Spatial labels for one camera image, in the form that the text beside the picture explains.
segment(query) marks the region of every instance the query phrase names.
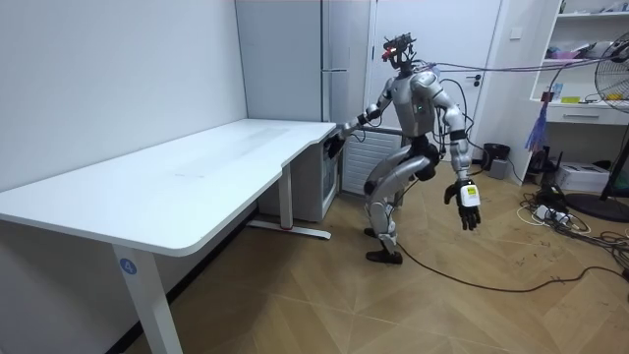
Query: desk top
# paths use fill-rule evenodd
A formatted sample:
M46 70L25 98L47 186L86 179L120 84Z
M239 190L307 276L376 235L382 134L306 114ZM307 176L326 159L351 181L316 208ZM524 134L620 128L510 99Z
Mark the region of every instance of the desk top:
M0 219L186 256L334 127L243 119L0 193Z

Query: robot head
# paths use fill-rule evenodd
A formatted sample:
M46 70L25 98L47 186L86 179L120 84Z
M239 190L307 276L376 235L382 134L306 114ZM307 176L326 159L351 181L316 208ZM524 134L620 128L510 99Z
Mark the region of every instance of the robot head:
M412 71L413 58L415 58L415 52L413 51L413 42L415 39L411 37L411 34L406 33L390 40L385 39L386 43L383 45L384 54L382 54L382 61L390 62L395 70Z

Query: parquet floor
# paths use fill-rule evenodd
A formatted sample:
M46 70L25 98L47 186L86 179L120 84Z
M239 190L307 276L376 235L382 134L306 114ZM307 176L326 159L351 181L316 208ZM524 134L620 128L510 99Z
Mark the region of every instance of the parquet floor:
M523 288L585 266L618 268L603 250L523 223L523 192L478 176L483 224L463 232L443 204L452 179L418 184L394 213L400 242L444 272ZM629 225L583 217L598 234ZM246 229L172 305L184 353L620 354L629 353L629 284L589 273L530 294L483 291L415 265L365 260L362 202L339 197L320 228L330 241ZM148 353L144 337L128 353Z

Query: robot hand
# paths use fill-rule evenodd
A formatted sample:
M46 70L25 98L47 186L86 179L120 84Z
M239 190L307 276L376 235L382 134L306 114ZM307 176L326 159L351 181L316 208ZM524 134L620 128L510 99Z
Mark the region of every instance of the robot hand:
M456 196L456 204L459 206L459 215L463 222L463 229L473 231L481 223L479 205L481 196L474 181L456 181L445 190L443 201L449 205L452 197Z
M327 151L327 155L330 158L336 157L338 152L345 145L345 138L342 137L341 133L336 133L332 137L327 138L325 143L323 143L323 148Z

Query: standing desk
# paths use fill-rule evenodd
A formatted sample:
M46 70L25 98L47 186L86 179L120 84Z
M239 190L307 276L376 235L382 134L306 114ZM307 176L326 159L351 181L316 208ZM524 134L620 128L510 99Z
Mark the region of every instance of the standing desk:
M0 219L110 243L151 351L179 354L153 253L198 251L278 180L280 226L253 226L329 238L293 228L290 162L335 126L243 119L0 193Z

